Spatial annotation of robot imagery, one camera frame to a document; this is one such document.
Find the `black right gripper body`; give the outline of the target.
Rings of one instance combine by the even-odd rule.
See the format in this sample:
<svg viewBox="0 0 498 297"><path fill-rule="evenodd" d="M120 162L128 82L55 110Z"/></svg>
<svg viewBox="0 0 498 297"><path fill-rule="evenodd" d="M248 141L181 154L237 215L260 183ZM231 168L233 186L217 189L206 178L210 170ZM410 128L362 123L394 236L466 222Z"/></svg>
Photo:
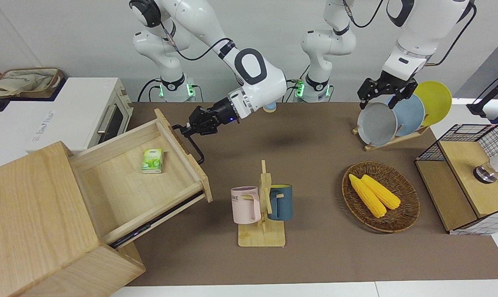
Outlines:
<svg viewBox="0 0 498 297"><path fill-rule="evenodd" d="M202 109L202 128L204 132L217 132L217 127L235 120L235 109L228 97Z"/></svg>

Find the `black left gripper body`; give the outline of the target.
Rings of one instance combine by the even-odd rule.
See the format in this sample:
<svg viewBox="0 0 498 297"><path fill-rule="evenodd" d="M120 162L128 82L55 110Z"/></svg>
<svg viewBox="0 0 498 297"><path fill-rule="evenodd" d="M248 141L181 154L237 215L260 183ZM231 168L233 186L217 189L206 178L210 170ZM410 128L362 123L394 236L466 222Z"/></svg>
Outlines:
<svg viewBox="0 0 498 297"><path fill-rule="evenodd" d="M387 71L381 71L381 75L377 80L377 87L380 90L405 90L405 92L414 92L414 77L409 79L400 79Z"/></svg>

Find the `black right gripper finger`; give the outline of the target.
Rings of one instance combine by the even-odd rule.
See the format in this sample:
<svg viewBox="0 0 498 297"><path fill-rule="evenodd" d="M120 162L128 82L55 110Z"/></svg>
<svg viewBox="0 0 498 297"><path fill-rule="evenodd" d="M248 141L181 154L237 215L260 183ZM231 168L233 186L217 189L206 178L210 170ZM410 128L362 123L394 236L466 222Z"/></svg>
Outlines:
<svg viewBox="0 0 498 297"><path fill-rule="evenodd" d="M202 123L187 123L187 125L180 128L184 136L191 136L194 134L210 135L216 133L216 122L202 122Z"/></svg>
<svg viewBox="0 0 498 297"><path fill-rule="evenodd" d="M208 110L198 106L190 114L187 127L200 127L208 120Z"/></svg>

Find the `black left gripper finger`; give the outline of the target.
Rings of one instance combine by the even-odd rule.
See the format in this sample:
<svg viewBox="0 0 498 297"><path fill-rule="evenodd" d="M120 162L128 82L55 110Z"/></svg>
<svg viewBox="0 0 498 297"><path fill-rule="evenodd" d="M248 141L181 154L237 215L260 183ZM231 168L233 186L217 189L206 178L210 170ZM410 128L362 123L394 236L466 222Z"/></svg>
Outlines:
<svg viewBox="0 0 498 297"><path fill-rule="evenodd" d="M407 85L403 88L395 88L393 97L388 103L389 108L394 108L400 101L409 99L415 92L417 86L418 85Z"/></svg>
<svg viewBox="0 0 498 297"><path fill-rule="evenodd" d="M366 108L370 100L385 94L388 94L388 89L386 86L380 86L379 81L365 80L357 91L361 110Z"/></svg>

